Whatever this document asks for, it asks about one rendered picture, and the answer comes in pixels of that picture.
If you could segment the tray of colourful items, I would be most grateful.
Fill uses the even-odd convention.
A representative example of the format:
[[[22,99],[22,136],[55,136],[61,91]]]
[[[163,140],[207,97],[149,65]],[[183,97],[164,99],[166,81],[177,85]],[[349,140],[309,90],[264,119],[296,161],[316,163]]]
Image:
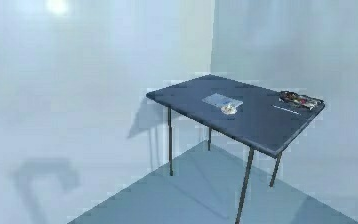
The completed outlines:
[[[282,102],[291,103],[297,107],[304,107],[309,110],[312,110],[323,103],[320,99],[312,98],[307,95],[299,95],[291,91],[281,91],[279,98]]]

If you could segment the small white round object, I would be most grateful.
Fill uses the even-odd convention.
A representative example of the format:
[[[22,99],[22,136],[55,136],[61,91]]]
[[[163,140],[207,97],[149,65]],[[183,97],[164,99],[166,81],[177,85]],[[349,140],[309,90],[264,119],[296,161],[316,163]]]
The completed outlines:
[[[228,104],[221,108],[221,111],[226,115],[235,114],[237,112],[237,109],[234,105]]]

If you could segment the dark blue table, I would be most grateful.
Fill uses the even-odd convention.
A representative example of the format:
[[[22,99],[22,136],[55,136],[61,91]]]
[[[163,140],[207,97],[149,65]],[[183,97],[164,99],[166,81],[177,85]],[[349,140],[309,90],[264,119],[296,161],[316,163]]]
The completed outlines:
[[[204,103],[203,98],[218,93],[242,101],[235,114],[226,115],[221,109]],[[151,91],[146,97],[208,128],[249,147],[240,201],[234,224],[241,224],[248,180],[254,153],[259,151],[280,161],[283,151],[324,109],[324,101],[312,110],[282,102],[280,93],[215,76],[212,74]],[[300,113],[296,115],[277,108],[281,106]]]

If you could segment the thin white pen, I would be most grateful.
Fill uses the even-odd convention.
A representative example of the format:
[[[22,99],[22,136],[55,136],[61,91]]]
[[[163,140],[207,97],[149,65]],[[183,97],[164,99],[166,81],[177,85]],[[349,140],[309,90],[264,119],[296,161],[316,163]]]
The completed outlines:
[[[287,108],[284,108],[284,107],[281,107],[281,106],[272,105],[272,107],[277,108],[277,109],[280,109],[280,110],[283,110],[283,111],[286,111],[286,112],[289,112],[289,113],[293,113],[293,114],[296,114],[296,115],[300,115],[300,113],[297,112],[297,111],[294,111],[294,110],[291,110],[291,109],[287,109]]]

